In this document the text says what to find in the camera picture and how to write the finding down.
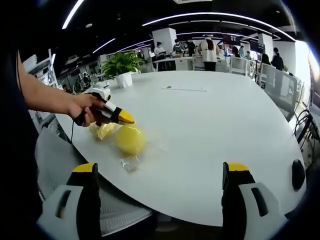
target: white table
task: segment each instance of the white table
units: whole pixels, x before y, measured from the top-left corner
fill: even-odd
[[[168,71],[133,75],[111,86],[111,100],[130,112],[147,136],[138,169],[128,173],[114,146],[74,126],[73,144],[118,189],[163,214],[222,226],[223,162],[248,166],[278,198],[282,212],[301,200],[291,166],[302,154],[285,117],[251,79],[222,72]],[[72,121],[57,114],[71,137]]]
[[[185,56],[185,57],[166,58],[166,59],[154,61],[154,63],[156,64],[156,72],[158,72],[159,63],[171,62],[171,61],[175,62],[175,68],[177,71],[188,71],[188,70],[191,71],[194,69],[193,57]]]

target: white shirt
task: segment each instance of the white shirt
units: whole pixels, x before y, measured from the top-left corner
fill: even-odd
[[[217,60],[217,45],[215,42],[213,42],[213,50],[208,49],[208,43],[207,40],[203,40],[200,43],[200,48],[201,48],[201,54],[202,54],[202,59],[204,62],[214,62],[216,63]]]
[[[164,50],[164,48],[161,46],[161,47],[155,47],[154,48],[154,54],[156,55],[156,56],[158,56],[160,53],[162,53],[162,52],[165,52],[166,50]]]

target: shelf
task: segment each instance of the shelf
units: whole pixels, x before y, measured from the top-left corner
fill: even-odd
[[[36,75],[41,70],[45,69],[46,67],[50,66],[50,57],[47,59],[37,63],[33,68],[31,68],[28,73],[31,75]]]

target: potted plant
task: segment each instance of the potted plant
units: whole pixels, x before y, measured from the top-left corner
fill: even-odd
[[[135,73],[142,62],[134,51],[117,52],[113,58],[104,61],[101,67],[106,79],[116,79],[120,88],[132,85],[132,72]]]

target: gray mesh chair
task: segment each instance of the gray mesh chair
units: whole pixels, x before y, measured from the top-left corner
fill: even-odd
[[[264,91],[274,101],[281,110],[287,121],[290,121],[295,114],[297,101],[297,79],[289,74],[262,64],[263,68],[268,68],[265,78]]]
[[[230,58],[230,72],[238,75],[248,75],[248,60],[240,57]]]
[[[76,166],[86,163],[71,144],[46,128],[42,129],[37,140],[35,157],[39,170],[38,186],[43,200],[59,185],[67,183]],[[150,209],[128,197],[102,177],[98,183],[103,237],[124,230],[152,215]]]

